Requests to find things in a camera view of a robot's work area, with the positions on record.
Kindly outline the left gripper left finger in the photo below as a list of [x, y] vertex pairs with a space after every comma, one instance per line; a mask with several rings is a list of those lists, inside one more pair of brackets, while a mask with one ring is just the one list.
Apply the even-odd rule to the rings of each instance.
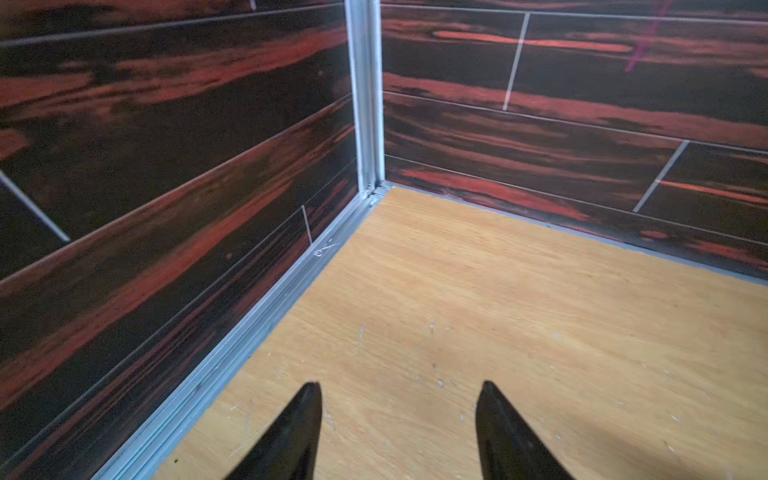
[[322, 414], [320, 383], [305, 383], [226, 479], [313, 479]]

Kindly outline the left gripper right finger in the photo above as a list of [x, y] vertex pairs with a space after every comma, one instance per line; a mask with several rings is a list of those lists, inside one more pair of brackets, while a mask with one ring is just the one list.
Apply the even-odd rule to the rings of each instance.
[[484, 479], [573, 479], [500, 389], [488, 380], [483, 382], [478, 397], [475, 429]]

